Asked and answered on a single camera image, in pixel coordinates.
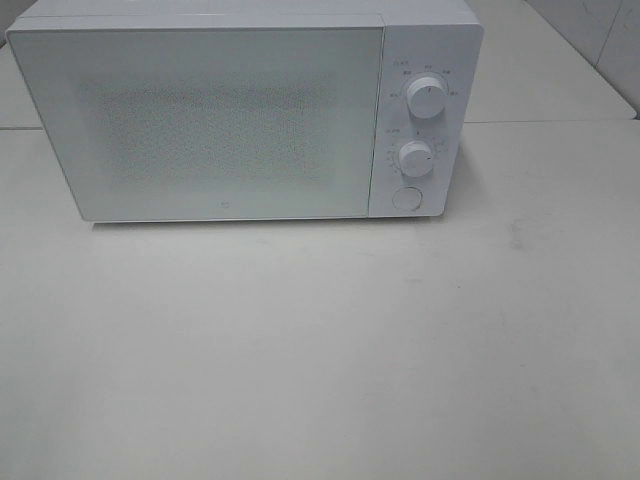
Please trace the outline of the round white door button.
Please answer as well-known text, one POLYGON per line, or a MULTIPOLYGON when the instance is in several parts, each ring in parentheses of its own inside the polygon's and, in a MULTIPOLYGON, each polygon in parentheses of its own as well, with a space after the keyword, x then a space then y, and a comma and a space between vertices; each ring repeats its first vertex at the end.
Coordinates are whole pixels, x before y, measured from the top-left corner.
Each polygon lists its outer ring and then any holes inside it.
POLYGON ((422 192, 415 187, 401 188, 392 197, 394 207, 401 211, 417 210, 421 206, 422 200, 422 192))

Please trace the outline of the white microwave oven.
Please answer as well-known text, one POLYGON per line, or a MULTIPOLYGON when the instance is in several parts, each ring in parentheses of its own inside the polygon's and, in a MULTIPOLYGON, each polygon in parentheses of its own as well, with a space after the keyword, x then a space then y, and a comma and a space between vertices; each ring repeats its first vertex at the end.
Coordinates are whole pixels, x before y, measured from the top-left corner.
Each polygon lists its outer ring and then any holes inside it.
POLYGON ((17 64, 9 39, 14 32, 356 28, 382 30, 366 214, 191 221, 438 216, 445 208, 484 34, 462 1, 39 1, 14 21, 6 39, 17 64), (418 119, 408 109, 406 88, 428 73, 446 83, 447 102, 439 115, 418 119), (420 178, 403 175, 398 165, 400 148, 411 141, 426 142, 434 153, 433 169, 420 178), (417 210, 394 207, 393 194, 404 187, 422 192, 417 210))

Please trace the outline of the white microwave knob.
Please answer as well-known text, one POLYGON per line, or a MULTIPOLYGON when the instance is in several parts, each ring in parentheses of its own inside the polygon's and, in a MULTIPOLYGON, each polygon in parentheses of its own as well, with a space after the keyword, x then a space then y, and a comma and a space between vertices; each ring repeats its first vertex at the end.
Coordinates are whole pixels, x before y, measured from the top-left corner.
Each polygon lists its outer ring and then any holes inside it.
POLYGON ((398 165, 403 175, 420 178, 433 169, 434 153, 426 142, 411 141, 400 148, 398 165))
POLYGON ((418 119, 431 119, 445 108, 448 87, 443 79, 428 73, 410 81, 406 88, 410 113, 418 119))

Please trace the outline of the white microwave door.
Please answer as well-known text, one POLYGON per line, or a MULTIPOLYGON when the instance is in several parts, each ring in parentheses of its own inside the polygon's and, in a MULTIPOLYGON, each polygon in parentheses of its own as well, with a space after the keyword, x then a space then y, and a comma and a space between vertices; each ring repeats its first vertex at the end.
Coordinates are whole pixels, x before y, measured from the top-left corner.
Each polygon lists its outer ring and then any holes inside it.
POLYGON ((368 210, 379 28, 9 39, 85 220, 368 210))

